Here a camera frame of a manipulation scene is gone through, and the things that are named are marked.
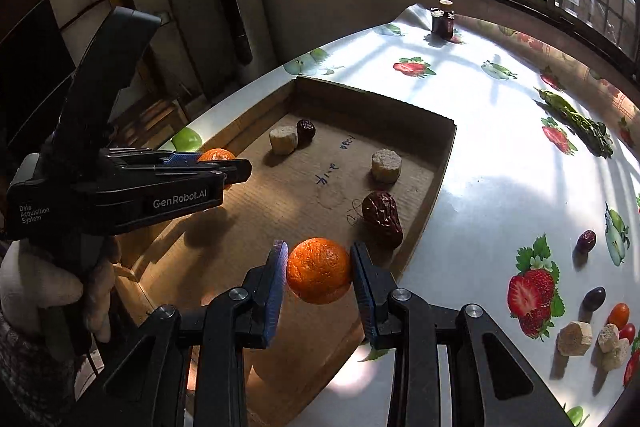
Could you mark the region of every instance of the screw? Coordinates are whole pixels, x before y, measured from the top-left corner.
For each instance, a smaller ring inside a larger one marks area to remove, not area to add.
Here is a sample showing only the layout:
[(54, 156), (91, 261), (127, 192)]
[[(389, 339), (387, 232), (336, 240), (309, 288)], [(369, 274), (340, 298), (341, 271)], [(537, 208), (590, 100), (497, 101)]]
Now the screw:
[(243, 301), (244, 299), (246, 299), (247, 295), (249, 295), (249, 293), (242, 287), (233, 288), (229, 292), (229, 298), (232, 301)]
[(391, 292), (391, 296), (396, 301), (408, 301), (411, 298), (411, 292), (404, 288), (396, 288)]
[(161, 319), (168, 319), (174, 316), (175, 308), (171, 304), (163, 304), (158, 308)]
[(469, 317), (477, 319), (478, 317), (482, 317), (484, 310), (477, 304), (468, 304), (465, 307), (465, 313), (469, 315)]

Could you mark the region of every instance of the red date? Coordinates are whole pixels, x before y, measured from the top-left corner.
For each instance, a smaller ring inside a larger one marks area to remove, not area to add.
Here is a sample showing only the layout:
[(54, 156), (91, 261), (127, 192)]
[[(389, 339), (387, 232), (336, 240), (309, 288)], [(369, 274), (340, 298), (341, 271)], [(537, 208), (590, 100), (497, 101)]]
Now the red date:
[(403, 234), (398, 217), (396, 200), (388, 192), (372, 192), (362, 202), (362, 217), (374, 228), (388, 245), (397, 248)]

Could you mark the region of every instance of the red cherry tomato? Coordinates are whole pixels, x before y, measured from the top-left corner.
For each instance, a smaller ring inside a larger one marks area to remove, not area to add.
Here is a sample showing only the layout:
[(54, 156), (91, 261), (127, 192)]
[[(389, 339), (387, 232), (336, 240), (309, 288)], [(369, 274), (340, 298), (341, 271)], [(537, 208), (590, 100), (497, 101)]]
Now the red cherry tomato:
[(632, 323), (627, 323), (627, 325), (620, 330), (619, 339), (628, 339), (629, 346), (634, 343), (634, 338), (636, 337), (636, 327)]
[(629, 380), (631, 380), (631, 377), (634, 375), (636, 369), (638, 368), (639, 359), (640, 359), (640, 349), (636, 349), (631, 355), (631, 358), (629, 359), (629, 361), (626, 363), (625, 376), (622, 379), (622, 383), (625, 385), (625, 387), (627, 386), (627, 384), (629, 383)]
[(629, 320), (629, 306), (625, 303), (620, 302), (613, 306), (609, 314), (609, 318), (607, 318), (607, 324), (615, 324), (619, 330), (625, 327), (626, 323)]

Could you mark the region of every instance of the knitted sleeve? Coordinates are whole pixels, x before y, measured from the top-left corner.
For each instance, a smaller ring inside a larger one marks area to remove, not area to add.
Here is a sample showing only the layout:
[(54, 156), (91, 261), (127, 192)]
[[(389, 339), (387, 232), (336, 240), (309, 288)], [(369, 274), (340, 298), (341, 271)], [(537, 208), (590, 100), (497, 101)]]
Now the knitted sleeve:
[(27, 419), (57, 427), (74, 403), (74, 360), (57, 362), (43, 340), (14, 330), (0, 311), (0, 377)]

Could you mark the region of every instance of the television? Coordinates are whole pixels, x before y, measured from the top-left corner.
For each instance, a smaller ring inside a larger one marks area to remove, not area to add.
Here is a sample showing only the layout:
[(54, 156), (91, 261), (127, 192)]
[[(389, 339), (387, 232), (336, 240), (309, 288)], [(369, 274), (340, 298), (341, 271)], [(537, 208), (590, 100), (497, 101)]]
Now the television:
[(0, 42), (0, 105), (7, 149), (17, 164), (38, 152), (55, 129), (75, 69), (49, 0)]

